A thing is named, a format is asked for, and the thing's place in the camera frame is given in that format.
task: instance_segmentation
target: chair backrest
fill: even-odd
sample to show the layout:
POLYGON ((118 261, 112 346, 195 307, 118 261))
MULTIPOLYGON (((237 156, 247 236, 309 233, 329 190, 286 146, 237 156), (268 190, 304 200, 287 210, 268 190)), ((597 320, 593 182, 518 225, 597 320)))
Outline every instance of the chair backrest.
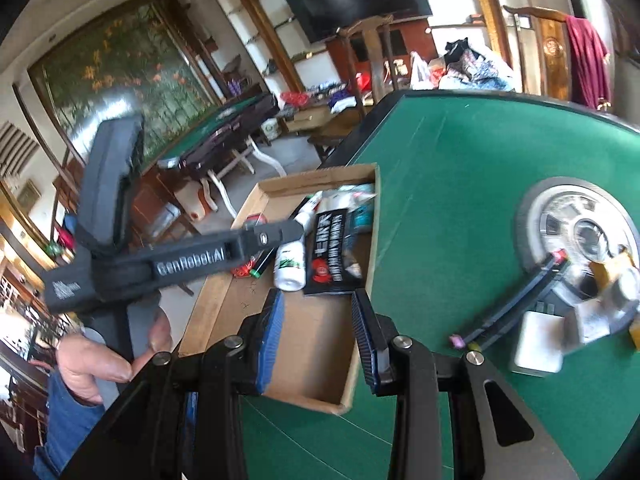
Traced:
POLYGON ((353 49, 351 48, 351 38, 355 34, 362 35, 369 62, 371 63, 371 94, 373 95, 374 104, 377 104, 386 94, 385 57, 389 65, 393 88, 394 90, 398 90, 398 75, 391 51, 391 32, 389 29, 389 25, 391 25, 393 20, 394 17, 391 15, 372 16, 371 18, 359 20, 350 27, 340 28, 338 30, 338 36, 342 38, 342 45, 347 52, 351 89, 356 97, 356 105, 362 119, 364 119, 365 111, 362 103, 362 95, 356 81, 356 60, 353 49), (380 27, 383 29, 384 44, 380 42, 380 35, 378 33, 380 27))
POLYGON ((566 14, 543 7, 503 7, 508 13, 514 15, 516 22, 523 90, 526 91, 526 70, 519 17, 529 16, 532 18, 531 23, 538 40, 542 95, 570 101, 572 96, 571 46, 565 23, 566 14))

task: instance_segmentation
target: black package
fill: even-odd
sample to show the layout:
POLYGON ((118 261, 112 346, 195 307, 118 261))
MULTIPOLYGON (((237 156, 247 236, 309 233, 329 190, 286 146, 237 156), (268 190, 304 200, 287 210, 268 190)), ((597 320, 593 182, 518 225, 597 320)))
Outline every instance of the black package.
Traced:
POLYGON ((351 216, 348 209, 334 209, 316 215, 313 244, 306 264, 306 285, 303 289, 306 296, 350 294, 364 286, 360 266, 351 254, 355 238, 350 235, 351 216))

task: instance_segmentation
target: white container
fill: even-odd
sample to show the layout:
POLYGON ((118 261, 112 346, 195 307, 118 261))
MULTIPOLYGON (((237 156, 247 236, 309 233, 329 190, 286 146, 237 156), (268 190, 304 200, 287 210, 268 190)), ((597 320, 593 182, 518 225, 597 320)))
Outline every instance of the white container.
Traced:
POLYGON ((269 140, 277 139, 280 135, 280 130, 278 129, 278 120, 277 119, 267 119, 264 121, 260 128, 264 132, 264 135, 269 140))
MULTIPOLYGON (((304 228, 305 235, 311 231, 316 217, 316 206, 321 198, 322 191, 319 191, 302 206, 294 218, 304 228)), ((273 264, 273 285, 284 292, 300 290, 306 285, 305 236, 297 242, 284 244, 278 248, 273 264)))
POLYGON ((564 317, 525 312, 511 371, 544 377, 562 368, 564 317))
POLYGON ((305 246, 301 240, 278 249, 273 266, 273 284, 285 292, 300 290, 306 285, 305 246))

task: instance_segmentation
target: white plastic bag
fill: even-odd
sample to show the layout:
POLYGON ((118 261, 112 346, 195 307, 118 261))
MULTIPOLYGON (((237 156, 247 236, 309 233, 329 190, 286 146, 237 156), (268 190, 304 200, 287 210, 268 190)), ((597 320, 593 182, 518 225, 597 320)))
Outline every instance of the white plastic bag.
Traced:
POLYGON ((411 90, 432 90, 429 65, 417 52, 411 53, 411 90))

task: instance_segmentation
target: red logo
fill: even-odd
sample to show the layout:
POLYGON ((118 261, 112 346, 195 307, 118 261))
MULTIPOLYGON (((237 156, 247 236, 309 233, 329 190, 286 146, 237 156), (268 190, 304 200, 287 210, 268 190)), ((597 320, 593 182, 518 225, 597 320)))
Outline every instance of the red logo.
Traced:
POLYGON ((316 258, 311 263, 311 267, 314 270, 314 274, 312 279, 317 283, 329 283, 331 279, 331 274, 329 273, 329 266, 326 264, 322 258, 316 258))

